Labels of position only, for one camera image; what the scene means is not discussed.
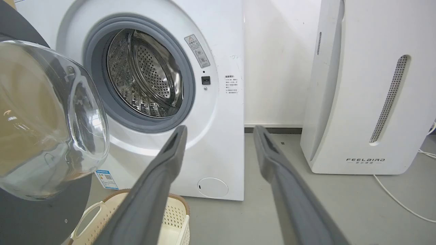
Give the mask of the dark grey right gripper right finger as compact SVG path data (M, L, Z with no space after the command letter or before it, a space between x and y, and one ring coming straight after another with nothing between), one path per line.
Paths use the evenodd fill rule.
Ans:
M271 185L286 245L349 245L301 174L272 140L265 127L253 130L262 177Z

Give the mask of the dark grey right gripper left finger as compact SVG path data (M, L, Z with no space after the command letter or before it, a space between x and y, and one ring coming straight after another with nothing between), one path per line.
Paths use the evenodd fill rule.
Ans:
M129 191L95 245L156 245L170 192L180 173L187 143L187 127L173 134Z

